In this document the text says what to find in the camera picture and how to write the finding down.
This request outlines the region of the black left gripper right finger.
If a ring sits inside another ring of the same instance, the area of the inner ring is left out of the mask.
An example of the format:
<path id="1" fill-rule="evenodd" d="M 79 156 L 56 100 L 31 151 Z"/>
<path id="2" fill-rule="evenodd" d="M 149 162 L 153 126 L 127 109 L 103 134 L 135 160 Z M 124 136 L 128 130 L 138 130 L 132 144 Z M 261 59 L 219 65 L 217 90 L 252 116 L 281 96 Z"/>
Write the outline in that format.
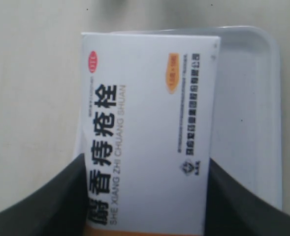
<path id="1" fill-rule="evenodd" d="M 290 216 L 248 191 L 211 160 L 205 235 L 290 236 Z"/>

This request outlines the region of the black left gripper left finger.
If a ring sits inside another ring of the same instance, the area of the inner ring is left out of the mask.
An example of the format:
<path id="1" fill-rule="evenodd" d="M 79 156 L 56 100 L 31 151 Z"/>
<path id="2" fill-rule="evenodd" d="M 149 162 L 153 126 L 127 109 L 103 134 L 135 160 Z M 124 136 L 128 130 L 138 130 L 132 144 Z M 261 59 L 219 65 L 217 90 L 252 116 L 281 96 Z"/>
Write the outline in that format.
<path id="1" fill-rule="evenodd" d="M 81 236 L 88 206 L 84 154 L 30 196 L 0 212 L 0 236 Z"/>

